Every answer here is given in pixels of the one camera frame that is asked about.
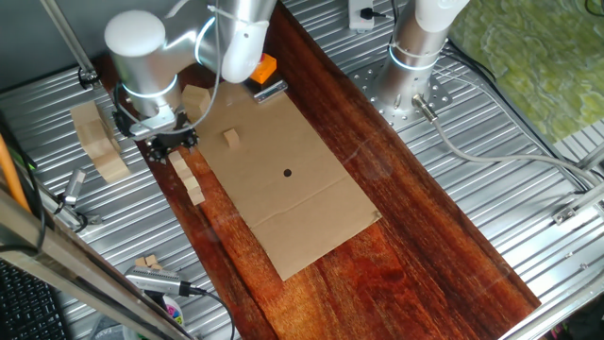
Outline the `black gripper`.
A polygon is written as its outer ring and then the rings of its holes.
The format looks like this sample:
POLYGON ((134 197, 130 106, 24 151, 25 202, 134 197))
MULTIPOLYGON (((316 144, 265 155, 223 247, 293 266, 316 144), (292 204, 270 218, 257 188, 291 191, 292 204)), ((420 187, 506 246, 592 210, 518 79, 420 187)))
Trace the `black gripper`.
POLYGON ((198 136, 194 130, 179 134, 164 134, 162 140, 154 138, 148 141, 148 160, 165 163, 168 154, 179 146, 184 146, 192 154, 198 144, 198 136))

